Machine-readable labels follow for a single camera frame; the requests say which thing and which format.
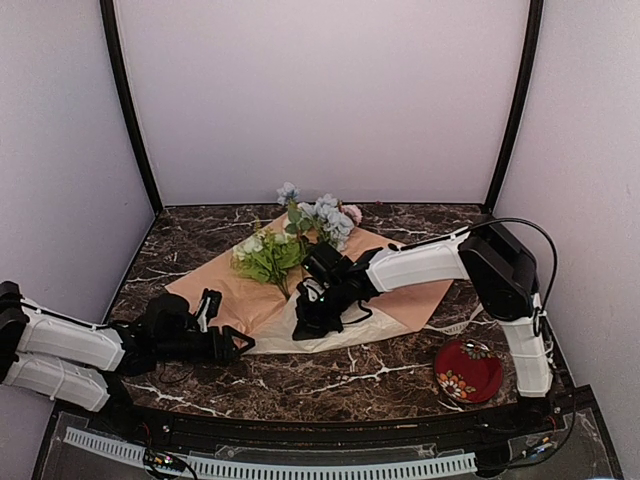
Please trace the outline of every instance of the floral pattern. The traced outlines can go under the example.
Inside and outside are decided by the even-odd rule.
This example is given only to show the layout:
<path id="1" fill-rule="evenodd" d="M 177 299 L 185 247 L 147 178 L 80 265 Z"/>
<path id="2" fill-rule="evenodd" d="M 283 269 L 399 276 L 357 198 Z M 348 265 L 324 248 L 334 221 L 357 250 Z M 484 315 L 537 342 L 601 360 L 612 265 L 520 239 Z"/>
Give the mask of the floral pattern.
<path id="1" fill-rule="evenodd" d="M 476 391 L 471 385 L 467 385 L 462 375 L 454 375 L 452 370 L 438 375 L 438 383 L 451 397 L 465 400 L 470 393 Z"/>
<path id="2" fill-rule="evenodd" d="M 466 353 L 472 360 L 480 360 L 482 358 L 493 358 L 495 355 L 488 347 L 476 342 L 464 342 L 460 349 L 462 353 Z"/>

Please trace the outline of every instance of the black frame edge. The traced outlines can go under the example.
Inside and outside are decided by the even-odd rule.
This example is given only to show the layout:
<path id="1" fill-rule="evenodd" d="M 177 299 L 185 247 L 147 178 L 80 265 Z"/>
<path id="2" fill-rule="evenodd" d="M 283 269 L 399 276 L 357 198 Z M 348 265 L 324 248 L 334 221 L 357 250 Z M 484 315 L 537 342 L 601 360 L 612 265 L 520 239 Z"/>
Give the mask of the black frame edge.
<path id="1" fill-rule="evenodd" d="M 111 69 L 113 71 L 116 89 L 118 90 L 122 115 L 127 126 L 129 140 L 131 141 L 131 147 L 133 148 L 133 153 L 136 157 L 136 163 L 140 170 L 140 176 L 142 177 L 142 182 L 144 183 L 149 203 L 151 203 L 151 207 L 157 215 L 164 207 L 162 205 L 162 199 L 160 198 L 158 186 L 156 185 L 155 178 L 153 177 L 149 157 L 147 156 L 147 152 L 144 148 L 142 133 L 140 132 L 140 125 L 138 124 L 138 117 L 133 106 L 133 97 L 131 96 L 127 71 L 124 65 L 124 57 L 122 56 L 122 45 L 120 44 L 120 36 L 118 34 L 118 24 L 113 0 L 100 0 L 100 11 L 102 12 L 102 25 L 104 27 L 104 34 L 107 40 L 107 49 L 109 50 Z"/>
<path id="2" fill-rule="evenodd" d="M 520 121 L 522 120 L 522 113 L 531 81 L 531 72 L 533 71 L 540 25 L 542 23 L 543 7 L 544 0 L 531 0 L 529 5 L 527 30 L 522 47 L 518 79 L 516 81 L 515 91 L 513 92 L 511 110 L 509 111 L 509 119 L 507 120 L 502 145 L 500 146 L 500 153 L 498 154 L 498 160 L 493 172 L 493 177 L 491 178 L 487 197 L 482 206 L 485 213 L 492 213 L 496 207 L 505 176 L 507 175 L 507 169 L 509 168 L 509 162 L 518 136 L 518 129 L 520 128 Z"/>

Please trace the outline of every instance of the light blue flower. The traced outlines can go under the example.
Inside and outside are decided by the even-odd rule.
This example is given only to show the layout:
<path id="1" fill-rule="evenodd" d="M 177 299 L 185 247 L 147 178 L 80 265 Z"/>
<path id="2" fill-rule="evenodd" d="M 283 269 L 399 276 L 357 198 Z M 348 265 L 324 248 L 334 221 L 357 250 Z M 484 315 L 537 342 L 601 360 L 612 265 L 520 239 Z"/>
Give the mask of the light blue flower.
<path id="1" fill-rule="evenodd" d="M 338 209 L 331 212 L 327 217 L 327 230 L 329 232 L 337 232 L 340 235 L 348 236 L 354 226 L 353 220 Z"/>
<path id="2" fill-rule="evenodd" d="M 278 192 L 278 203 L 280 205 L 287 205 L 292 200 L 295 202 L 298 199 L 298 195 L 300 195 L 300 190 L 291 182 L 284 182 L 282 188 L 279 188 L 276 192 Z"/>
<path id="3" fill-rule="evenodd" d="M 323 204 L 316 203 L 315 210 L 318 218 L 324 221 L 326 221 L 329 218 L 329 215 L 331 215 L 332 213 L 335 213 L 335 212 L 340 213 L 340 211 L 338 210 L 338 207 L 332 206 L 327 203 L 323 203 Z"/>
<path id="4" fill-rule="evenodd" d="M 310 205 L 307 202 L 302 202 L 298 204 L 298 208 L 302 212 L 303 216 L 313 218 L 316 215 L 316 205 Z"/>
<path id="5" fill-rule="evenodd" d="M 329 205 L 331 207 L 337 207 L 338 206 L 338 199 L 334 198 L 333 195 L 331 195 L 330 193 L 325 194 L 324 196 L 318 198 L 318 200 L 316 201 L 316 206 L 322 206 L 322 205 Z"/>

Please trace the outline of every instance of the flower stem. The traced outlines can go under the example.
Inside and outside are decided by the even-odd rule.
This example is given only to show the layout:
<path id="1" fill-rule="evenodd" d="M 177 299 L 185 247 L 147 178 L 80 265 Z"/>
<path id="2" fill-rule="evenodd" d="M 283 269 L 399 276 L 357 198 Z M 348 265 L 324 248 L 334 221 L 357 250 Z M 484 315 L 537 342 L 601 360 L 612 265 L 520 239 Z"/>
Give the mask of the flower stem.
<path id="1" fill-rule="evenodd" d="M 278 289 L 280 290 L 282 295 L 284 295 L 284 298 L 287 299 L 288 301 L 289 298 L 291 298 L 291 294 L 289 293 L 289 288 L 287 286 L 286 278 L 284 279 L 284 281 L 281 280 L 277 282 L 276 285 L 278 286 Z"/>

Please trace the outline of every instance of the pink flower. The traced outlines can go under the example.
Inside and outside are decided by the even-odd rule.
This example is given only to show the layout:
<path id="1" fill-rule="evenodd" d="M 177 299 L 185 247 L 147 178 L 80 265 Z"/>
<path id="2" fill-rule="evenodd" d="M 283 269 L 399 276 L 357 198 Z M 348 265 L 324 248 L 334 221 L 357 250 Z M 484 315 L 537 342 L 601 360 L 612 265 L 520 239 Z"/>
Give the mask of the pink flower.
<path id="1" fill-rule="evenodd" d="M 342 205 L 342 213 L 351 218 L 356 225 L 362 222 L 362 212 L 356 205 Z"/>

